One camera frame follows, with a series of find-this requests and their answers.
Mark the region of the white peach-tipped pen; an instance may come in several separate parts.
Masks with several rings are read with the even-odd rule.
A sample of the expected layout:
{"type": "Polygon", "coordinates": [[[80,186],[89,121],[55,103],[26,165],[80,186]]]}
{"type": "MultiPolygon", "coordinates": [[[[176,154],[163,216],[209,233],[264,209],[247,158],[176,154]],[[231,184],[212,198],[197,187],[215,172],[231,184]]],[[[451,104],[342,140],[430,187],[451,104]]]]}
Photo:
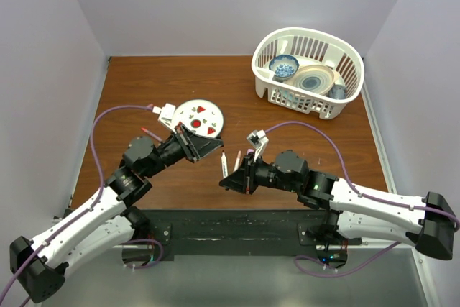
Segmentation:
{"type": "Polygon", "coordinates": [[[237,169],[239,168],[241,158],[242,158],[242,151],[239,150],[238,153],[237,153],[236,159],[235,159],[235,163],[234,163],[234,170],[233,170],[234,172],[236,172],[237,169]]]}

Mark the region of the white black-tipped marker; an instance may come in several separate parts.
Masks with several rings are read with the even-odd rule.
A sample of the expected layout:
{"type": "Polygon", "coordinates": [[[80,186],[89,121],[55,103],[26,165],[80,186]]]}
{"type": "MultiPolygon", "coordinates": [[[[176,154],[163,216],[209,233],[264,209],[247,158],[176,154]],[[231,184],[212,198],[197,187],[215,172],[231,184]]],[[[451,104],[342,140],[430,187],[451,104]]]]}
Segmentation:
{"type": "Polygon", "coordinates": [[[226,178],[229,173],[228,173],[226,153],[224,151],[222,151],[221,153],[221,169],[222,169],[223,178],[226,178]]]}

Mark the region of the red pen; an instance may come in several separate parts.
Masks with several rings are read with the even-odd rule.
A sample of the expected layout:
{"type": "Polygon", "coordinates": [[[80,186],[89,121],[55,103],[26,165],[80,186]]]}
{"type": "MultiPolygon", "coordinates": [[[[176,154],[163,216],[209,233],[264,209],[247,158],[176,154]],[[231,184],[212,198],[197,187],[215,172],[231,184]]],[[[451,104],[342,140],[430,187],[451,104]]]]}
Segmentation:
{"type": "Polygon", "coordinates": [[[141,127],[141,130],[145,133],[145,134],[148,134],[149,136],[151,136],[152,138],[154,138],[155,140],[157,140],[158,142],[161,142],[162,139],[161,137],[159,137],[158,135],[156,135],[155,133],[151,132],[150,130],[144,128],[144,127],[141,127]]]}

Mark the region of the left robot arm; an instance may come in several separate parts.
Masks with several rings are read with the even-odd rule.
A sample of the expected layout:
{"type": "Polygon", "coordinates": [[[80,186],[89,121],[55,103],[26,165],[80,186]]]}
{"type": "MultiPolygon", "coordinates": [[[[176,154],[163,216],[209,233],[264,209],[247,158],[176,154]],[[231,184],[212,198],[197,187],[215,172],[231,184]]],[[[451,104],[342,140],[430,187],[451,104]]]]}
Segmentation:
{"type": "Polygon", "coordinates": [[[13,282],[33,303],[54,295],[83,263],[118,244],[143,243],[149,227],[134,207],[152,187],[149,179],[176,162],[198,162],[223,147],[220,134],[201,134],[177,125],[159,145],[134,138],[120,165],[80,207],[32,239],[20,236],[9,245],[13,282]]]}

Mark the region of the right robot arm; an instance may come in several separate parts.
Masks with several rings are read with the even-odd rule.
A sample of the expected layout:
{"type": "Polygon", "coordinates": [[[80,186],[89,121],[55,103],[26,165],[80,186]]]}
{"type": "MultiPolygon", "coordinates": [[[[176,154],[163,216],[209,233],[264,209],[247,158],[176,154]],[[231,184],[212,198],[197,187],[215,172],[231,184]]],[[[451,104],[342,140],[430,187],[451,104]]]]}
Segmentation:
{"type": "Polygon", "coordinates": [[[456,222],[447,200],[439,193],[401,196],[312,170],[292,150],[267,163],[253,152],[219,185],[251,195],[260,186],[295,193],[299,203],[323,209],[326,220],[313,234],[328,244],[341,239],[385,239],[414,246],[421,254],[451,260],[456,222]]]}

